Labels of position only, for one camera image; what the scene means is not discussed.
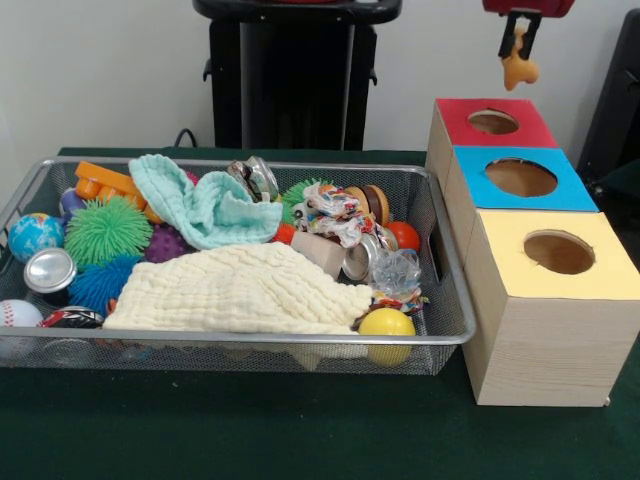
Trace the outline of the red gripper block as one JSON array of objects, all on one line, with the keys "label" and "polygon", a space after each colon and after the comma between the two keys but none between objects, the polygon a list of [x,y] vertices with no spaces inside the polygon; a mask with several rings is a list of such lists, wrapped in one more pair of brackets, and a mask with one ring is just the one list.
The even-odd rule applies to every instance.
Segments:
[{"label": "red gripper block", "polygon": [[482,6],[486,12],[506,15],[507,17],[498,52],[500,58],[508,58],[515,43],[516,14],[511,12],[530,12],[521,14],[521,17],[526,19],[528,24],[521,36],[522,47],[519,50],[519,57],[522,60],[528,60],[541,18],[562,18],[566,16],[573,6],[573,0],[483,0]]}]

